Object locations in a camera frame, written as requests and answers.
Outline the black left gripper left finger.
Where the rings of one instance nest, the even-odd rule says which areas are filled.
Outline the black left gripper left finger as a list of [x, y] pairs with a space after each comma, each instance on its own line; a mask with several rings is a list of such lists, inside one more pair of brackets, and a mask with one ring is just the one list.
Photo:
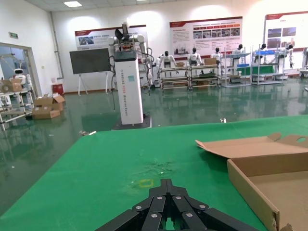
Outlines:
[[167, 200], [167, 179], [162, 179], [158, 187], [149, 190], [149, 196], [126, 210], [111, 221], [99, 227], [98, 231], [140, 231], [146, 218], [159, 219]]

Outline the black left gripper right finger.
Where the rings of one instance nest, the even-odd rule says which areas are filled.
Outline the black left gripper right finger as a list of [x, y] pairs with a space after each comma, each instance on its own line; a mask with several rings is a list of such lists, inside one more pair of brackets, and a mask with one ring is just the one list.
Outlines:
[[186, 189], [167, 179], [167, 209], [176, 230], [255, 231], [256, 228], [191, 198]]

